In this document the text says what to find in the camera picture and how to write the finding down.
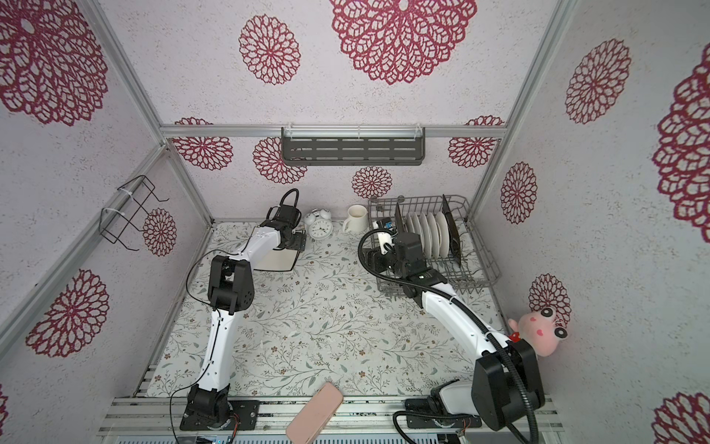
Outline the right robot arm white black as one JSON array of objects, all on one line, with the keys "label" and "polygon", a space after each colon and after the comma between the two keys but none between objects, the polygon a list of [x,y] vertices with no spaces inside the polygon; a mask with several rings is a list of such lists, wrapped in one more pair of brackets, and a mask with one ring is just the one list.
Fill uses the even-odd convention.
[{"label": "right robot arm white black", "polygon": [[532,346],[512,342],[477,316],[447,278],[427,264],[417,234],[372,229],[360,239],[357,256],[367,273],[401,288],[441,323],[474,362],[470,384],[445,383],[433,389],[428,411],[405,410],[393,417],[464,425],[480,421],[493,431],[508,429],[521,443],[539,442],[535,412],[545,405],[545,392]]}]

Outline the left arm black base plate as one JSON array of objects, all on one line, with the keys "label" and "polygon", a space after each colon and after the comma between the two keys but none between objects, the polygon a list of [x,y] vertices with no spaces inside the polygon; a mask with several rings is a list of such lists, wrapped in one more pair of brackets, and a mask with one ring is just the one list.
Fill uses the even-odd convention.
[{"label": "left arm black base plate", "polygon": [[253,430],[261,404],[259,401],[217,401],[213,407],[199,406],[189,401],[180,431],[233,431]]}]

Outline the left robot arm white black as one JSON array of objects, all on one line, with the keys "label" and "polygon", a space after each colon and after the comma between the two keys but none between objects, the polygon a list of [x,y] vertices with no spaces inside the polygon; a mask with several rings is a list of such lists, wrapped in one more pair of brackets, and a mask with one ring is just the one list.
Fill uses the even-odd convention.
[{"label": "left robot arm white black", "polygon": [[270,253],[298,255],[304,247],[305,233],[295,225],[266,221],[255,228],[236,251],[212,259],[207,289],[210,335],[202,370],[196,382],[190,385],[181,430],[220,430],[230,425],[233,346],[242,313],[255,299],[253,272]]}]

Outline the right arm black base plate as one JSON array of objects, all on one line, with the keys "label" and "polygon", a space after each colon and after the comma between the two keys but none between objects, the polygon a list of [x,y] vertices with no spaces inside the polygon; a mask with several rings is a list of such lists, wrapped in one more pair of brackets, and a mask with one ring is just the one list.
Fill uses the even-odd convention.
[{"label": "right arm black base plate", "polygon": [[460,431],[465,428],[480,428],[483,421],[479,416],[467,416],[459,419],[440,419],[440,416],[450,416],[443,408],[436,406],[428,398],[410,398],[404,402],[406,424],[410,429],[450,429]]}]

